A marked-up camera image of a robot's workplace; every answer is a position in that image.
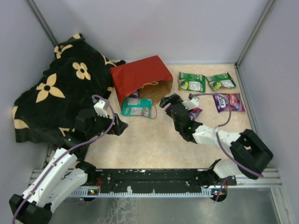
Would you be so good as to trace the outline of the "purple candy bag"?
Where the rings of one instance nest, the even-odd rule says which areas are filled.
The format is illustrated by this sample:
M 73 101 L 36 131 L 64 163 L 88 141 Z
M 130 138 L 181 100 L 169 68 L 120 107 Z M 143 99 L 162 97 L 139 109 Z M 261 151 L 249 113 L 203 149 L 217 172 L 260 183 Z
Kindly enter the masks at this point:
M 217 112 L 237 111 L 245 112 L 240 93 L 221 93 L 223 97 L 213 96 Z
M 168 116 L 171 116 L 171 114 L 170 114 L 170 110 L 171 110 L 172 107 L 173 107 L 173 105 L 170 104 L 170 105 L 165 109 L 166 114 L 167 114 Z M 189 110 L 188 112 L 189 112 L 189 117 L 190 117 L 190 119 L 191 119 L 191 120 L 195 120 L 195 119 L 200 115 L 200 113 L 201 113 L 202 111 L 203 111 L 203 110 L 200 109 L 200 108 L 198 108 L 198 107 L 196 107 L 196 108 L 194 108 L 194 109 L 192 109 L 192 110 Z

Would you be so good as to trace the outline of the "teal mint candy bag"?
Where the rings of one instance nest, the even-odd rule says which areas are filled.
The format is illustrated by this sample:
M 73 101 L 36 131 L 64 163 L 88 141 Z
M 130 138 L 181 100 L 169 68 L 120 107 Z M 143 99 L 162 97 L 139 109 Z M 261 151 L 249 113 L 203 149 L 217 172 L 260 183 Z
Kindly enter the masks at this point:
M 146 116 L 150 118 L 152 105 L 152 99 L 125 98 L 121 114 L 124 116 Z

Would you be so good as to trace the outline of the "green candy bag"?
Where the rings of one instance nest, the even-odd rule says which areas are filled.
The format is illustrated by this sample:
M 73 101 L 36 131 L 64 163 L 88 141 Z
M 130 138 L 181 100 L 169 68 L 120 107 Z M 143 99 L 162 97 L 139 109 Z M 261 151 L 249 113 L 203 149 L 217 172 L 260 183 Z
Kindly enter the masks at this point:
M 217 91 L 222 87 L 227 89 L 236 88 L 236 84 L 228 72 L 206 77 L 206 80 L 213 91 Z
M 178 89 L 186 91 L 206 92 L 206 76 L 179 72 Z

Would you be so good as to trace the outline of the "red paper bag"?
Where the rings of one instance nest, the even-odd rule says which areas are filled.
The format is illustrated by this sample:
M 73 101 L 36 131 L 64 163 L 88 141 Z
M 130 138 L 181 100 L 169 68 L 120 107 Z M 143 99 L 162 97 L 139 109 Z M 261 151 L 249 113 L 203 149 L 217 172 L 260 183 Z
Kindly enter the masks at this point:
M 120 108 L 134 92 L 142 99 L 151 99 L 155 106 L 170 93 L 173 76 L 159 56 L 151 56 L 110 69 Z

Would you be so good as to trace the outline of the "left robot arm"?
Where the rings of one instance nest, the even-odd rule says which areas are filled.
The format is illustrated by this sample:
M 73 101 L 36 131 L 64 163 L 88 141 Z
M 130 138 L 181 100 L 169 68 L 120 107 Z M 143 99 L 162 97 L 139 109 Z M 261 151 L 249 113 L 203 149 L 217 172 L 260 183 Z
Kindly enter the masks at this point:
M 66 171 L 77 161 L 75 151 L 90 145 L 106 134 L 121 135 L 128 124 L 117 113 L 112 117 L 105 109 L 83 109 L 75 118 L 75 130 L 79 140 L 66 136 L 37 179 L 21 194 L 9 200 L 13 214 L 12 223 L 47 224 L 58 206 L 78 187 L 92 185 L 97 180 L 96 167 L 79 162 L 70 172 Z

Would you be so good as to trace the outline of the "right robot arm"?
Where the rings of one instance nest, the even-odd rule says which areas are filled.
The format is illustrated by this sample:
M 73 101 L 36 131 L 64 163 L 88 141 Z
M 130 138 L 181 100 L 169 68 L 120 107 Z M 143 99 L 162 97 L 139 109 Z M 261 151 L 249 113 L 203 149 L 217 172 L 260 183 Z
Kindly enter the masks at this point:
M 228 124 L 227 121 L 211 128 L 192 120 L 189 111 L 199 105 L 200 96 L 200 93 L 190 94 L 188 100 L 183 100 L 174 93 L 163 97 L 159 106 L 164 108 L 170 105 L 166 113 L 173 119 L 175 130 L 184 140 L 217 147 L 226 155 L 226 159 L 217 160 L 210 167 L 209 181 L 218 185 L 225 178 L 236 175 L 245 175 L 253 180 L 261 178 L 274 157 L 272 151 L 251 129 L 241 133 L 227 132 L 220 130 Z

